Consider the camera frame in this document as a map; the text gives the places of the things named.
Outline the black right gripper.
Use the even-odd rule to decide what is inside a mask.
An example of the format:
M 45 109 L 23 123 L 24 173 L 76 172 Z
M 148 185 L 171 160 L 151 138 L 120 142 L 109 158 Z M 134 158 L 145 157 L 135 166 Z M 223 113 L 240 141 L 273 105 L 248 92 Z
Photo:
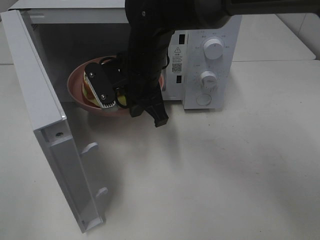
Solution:
M 115 100 L 120 89 L 130 101 L 129 113 L 132 118 L 145 110 L 154 119 L 156 128 L 168 122 L 160 77 L 160 55 L 155 53 L 134 54 L 119 52 L 115 57 L 104 59 L 104 99 Z

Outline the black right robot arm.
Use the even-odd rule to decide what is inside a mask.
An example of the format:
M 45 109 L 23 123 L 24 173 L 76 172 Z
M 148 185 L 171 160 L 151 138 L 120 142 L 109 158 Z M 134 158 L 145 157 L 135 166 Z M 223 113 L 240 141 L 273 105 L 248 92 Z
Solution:
M 222 28 L 232 16 L 319 14 L 317 0 L 127 0 L 130 24 L 126 70 L 127 106 L 132 117 L 147 112 L 156 127 L 168 121 L 159 78 L 176 30 Z

